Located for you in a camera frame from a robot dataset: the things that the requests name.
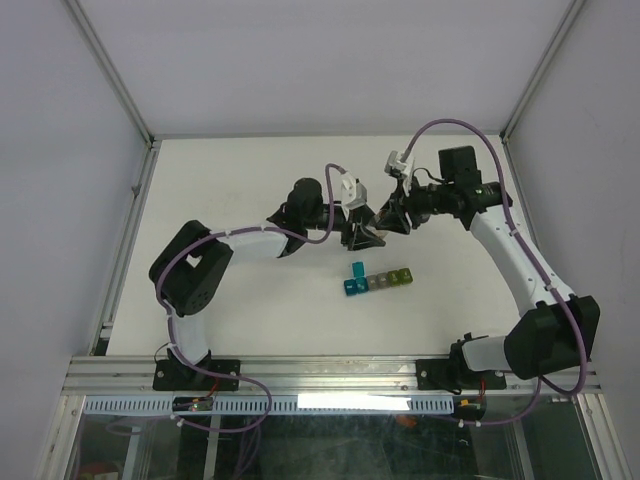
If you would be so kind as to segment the multicolour weekly pill organizer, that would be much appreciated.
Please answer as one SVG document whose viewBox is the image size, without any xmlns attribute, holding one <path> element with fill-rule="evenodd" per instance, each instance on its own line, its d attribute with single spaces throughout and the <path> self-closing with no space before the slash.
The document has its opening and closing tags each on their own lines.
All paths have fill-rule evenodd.
<svg viewBox="0 0 640 480">
<path fill-rule="evenodd" d="M 366 271 L 361 261 L 351 264 L 352 277 L 343 281 L 343 290 L 347 297 L 367 294 L 388 288 L 410 285 L 413 274 L 408 267 L 379 273 Z"/>
</svg>

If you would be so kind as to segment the clear pill bottle with capsules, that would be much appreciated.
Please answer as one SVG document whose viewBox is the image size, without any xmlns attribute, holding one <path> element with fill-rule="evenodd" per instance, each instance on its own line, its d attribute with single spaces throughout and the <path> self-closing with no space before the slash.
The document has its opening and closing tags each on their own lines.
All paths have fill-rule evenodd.
<svg viewBox="0 0 640 480">
<path fill-rule="evenodd" d="M 367 227 L 370 233 L 380 241 L 384 241 L 386 239 L 388 232 L 386 230 L 379 229 L 373 220 L 368 223 Z"/>
</svg>

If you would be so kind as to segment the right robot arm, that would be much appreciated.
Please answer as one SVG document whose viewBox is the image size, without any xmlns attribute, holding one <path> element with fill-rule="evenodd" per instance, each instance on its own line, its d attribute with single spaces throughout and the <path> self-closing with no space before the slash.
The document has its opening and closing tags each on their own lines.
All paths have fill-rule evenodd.
<svg viewBox="0 0 640 480">
<path fill-rule="evenodd" d="M 469 387 L 486 371 L 537 378 L 567 396 L 585 386 L 600 318 L 591 296 L 578 296 L 552 270 L 515 217 L 502 182 L 484 182 L 475 150 L 438 153 L 441 176 L 421 185 L 408 152 L 390 153 L 385 172 L 397 182 L 371 222 L 383 232 L 409 234 L 434 215 L 450 215 L 484 247 L 506 282 L 519 321 L 505 336 L 466 335 L 452 344 L 448 378 Z"/>
</svg>

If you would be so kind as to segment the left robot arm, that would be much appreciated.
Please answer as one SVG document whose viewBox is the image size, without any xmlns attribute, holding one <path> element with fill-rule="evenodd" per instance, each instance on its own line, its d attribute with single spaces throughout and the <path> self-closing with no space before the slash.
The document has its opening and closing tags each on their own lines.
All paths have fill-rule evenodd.
<svg viewBox="0 0 640 480">
<path fill-rule="evenodd" d="M 313 178 L 296 181 L 284 203 L 260 225 L 214 232 L 198 220 L 188 221 L 152 263 L 149 279 L 167 312 L 169 352 L 177 361 L 174 375 L 184 386 L 194 389 L 208 380 L 203 311 L 229 266 L 288 257 L 314 242 L 311 230 L 324 233 L 317 243 L 338 232 L 350 251 L 385 245 L 370 228 L 375 213 L 367 205 L 364 186 L 349 173 L 340 181 L 339 200 L 324 200 L 321 184 Z"/>
</svg>

